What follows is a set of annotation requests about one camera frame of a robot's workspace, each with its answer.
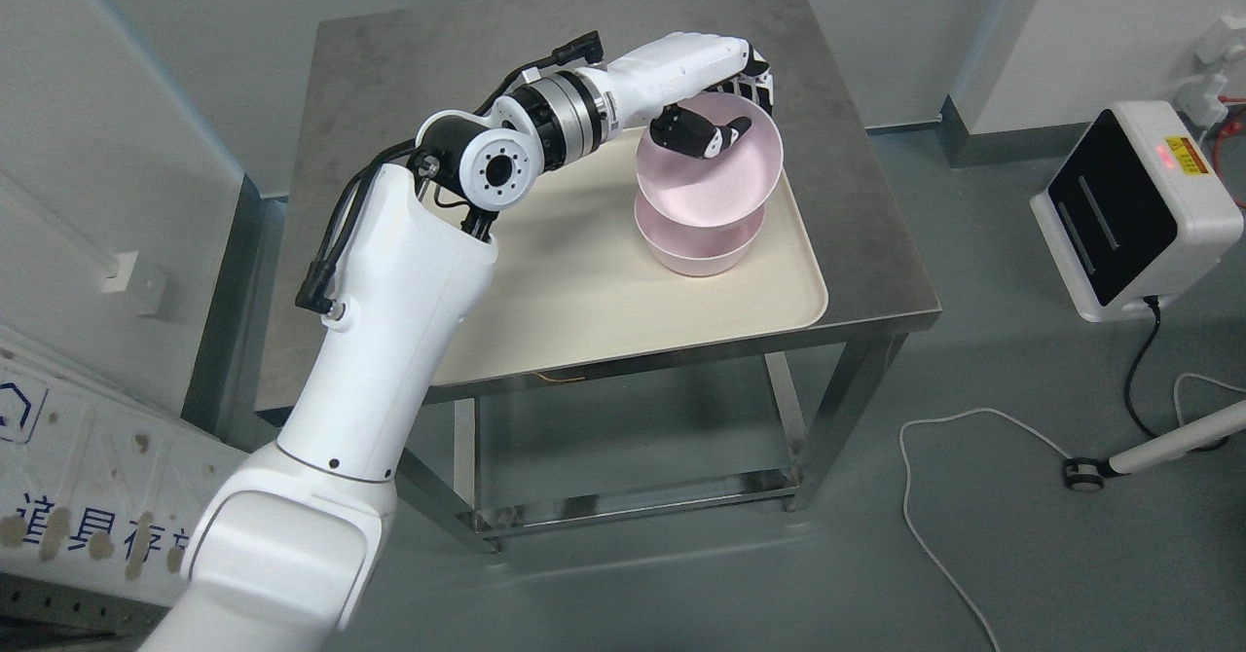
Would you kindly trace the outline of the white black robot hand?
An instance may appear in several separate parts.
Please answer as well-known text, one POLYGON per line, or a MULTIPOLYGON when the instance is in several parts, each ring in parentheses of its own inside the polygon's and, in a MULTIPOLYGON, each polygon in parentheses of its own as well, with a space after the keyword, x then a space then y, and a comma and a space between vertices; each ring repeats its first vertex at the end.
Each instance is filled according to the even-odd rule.
POLYGON ((743 37, 673 32, 623 54, 591 81, 606 98, 606 137, 647 125, 650 141, 662 148, 715 160, 748 133, 751 117, 711 123, 682 101, 701 92, 735 93, 773 113, 770 67, 743 37))

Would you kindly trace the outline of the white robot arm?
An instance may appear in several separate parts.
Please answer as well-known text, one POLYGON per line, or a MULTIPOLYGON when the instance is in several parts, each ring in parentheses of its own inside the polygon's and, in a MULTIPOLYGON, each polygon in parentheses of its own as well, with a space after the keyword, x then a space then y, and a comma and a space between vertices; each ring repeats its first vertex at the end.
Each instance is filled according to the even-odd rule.
POLYGON ((346 182, 295 294, 326 325, 279 435, 206 506, 188 587, 145 651, 316 651, 351 620, 392 529, 395 476, 464 317, 493 280, 495 217, 604 142, 601 35, 513 69, 346 182))

